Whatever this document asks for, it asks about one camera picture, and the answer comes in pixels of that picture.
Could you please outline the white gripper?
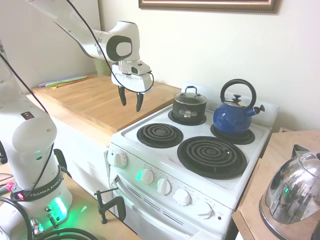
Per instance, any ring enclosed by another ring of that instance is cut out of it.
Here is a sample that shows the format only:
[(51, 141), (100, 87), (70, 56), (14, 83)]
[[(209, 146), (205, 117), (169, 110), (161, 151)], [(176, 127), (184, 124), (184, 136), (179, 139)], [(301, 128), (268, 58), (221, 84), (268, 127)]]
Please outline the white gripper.
[(120, 71), (119, 66), (117, 64), (113, 64), (111, 69), (113, 72), (113, 74), (111, 75), (111, 81), (113, 84), (118, 86), (118, 93), (121, 100), (121, 104), (123, 106), (127, 104), (125, 88), (134, 92), (140, 92), (136, 94), (136, 111), (139, 112), (142, 108), (144, 100), (143, 93), (147, 91), (147, 74), (145, 73), (142, 75), (127, 75)]

